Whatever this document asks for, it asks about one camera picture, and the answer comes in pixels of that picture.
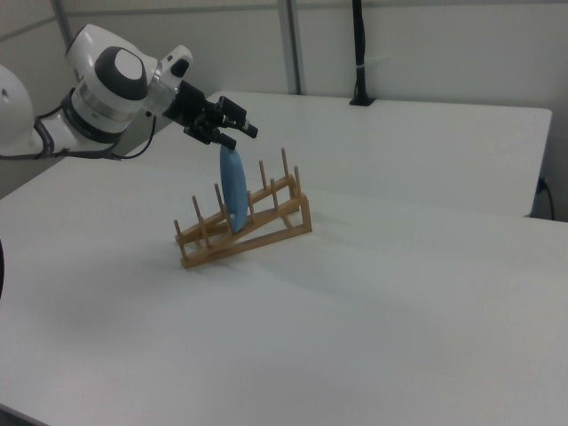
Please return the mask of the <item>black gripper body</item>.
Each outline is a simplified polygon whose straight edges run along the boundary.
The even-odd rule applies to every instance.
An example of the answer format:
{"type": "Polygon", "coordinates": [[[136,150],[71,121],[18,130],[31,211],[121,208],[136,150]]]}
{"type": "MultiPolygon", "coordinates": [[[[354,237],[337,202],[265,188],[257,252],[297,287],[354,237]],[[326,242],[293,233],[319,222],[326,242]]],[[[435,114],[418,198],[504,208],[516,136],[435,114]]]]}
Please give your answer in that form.
{"type": "Polygon", "coordinates": [[[229,98],[221,96],[217,103],[209,102],[202,91],[186,81],[178,86],[173,102],[163,115],[205,145],[218,144],[220,128],[241,131],[241,125],[247,120],[247,111],[229,98]]]}

